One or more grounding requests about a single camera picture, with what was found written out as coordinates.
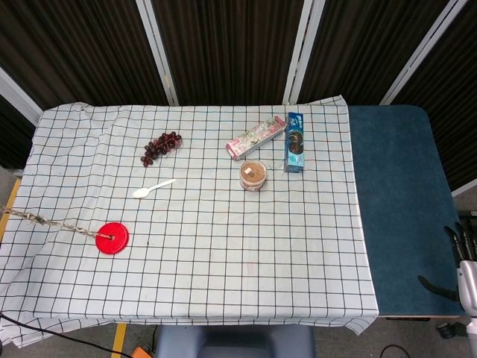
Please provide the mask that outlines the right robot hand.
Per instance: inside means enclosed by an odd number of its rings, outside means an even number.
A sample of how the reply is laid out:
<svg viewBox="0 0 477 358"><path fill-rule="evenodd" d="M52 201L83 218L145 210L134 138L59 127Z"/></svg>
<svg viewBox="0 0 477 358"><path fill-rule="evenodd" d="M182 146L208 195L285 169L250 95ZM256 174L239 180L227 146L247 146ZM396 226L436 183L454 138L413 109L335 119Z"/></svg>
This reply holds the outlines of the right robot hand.
<svg viewBox="0 0 477 358"><path fill-rule="evenodd" d="M422 275L417 279L433 294L459 302L467 315L476 318L476 234L472 227L465 227L460 222L455 223L455 229L445 226L444 231L452 244L458 289L452 291L436 286Z"/></svg>

